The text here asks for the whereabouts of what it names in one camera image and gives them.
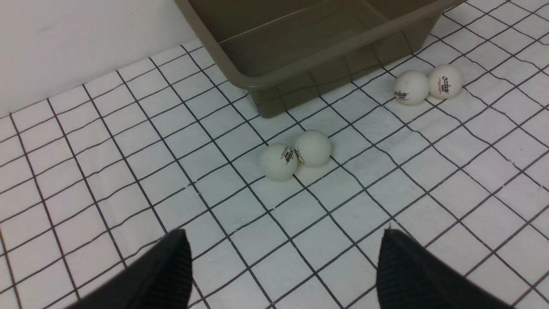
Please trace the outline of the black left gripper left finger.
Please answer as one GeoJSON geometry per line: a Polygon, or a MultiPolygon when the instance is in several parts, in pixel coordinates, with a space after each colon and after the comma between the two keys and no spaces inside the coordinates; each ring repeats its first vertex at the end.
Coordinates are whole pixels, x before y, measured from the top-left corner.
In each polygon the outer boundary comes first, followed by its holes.
{"type": "Polygon", "coordinates": [[[193,288],[192,254],[183,229],[69,309],[186,309],[193,288]]]}

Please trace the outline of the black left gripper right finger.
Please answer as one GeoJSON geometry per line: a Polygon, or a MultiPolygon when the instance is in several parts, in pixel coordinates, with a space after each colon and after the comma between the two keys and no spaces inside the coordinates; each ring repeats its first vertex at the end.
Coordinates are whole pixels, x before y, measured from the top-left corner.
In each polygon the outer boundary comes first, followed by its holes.
{"type": "Polygon", "coordinates": [[[510,308],[396,229],[382,237],[376,290],[382,309],[510,308]]]}

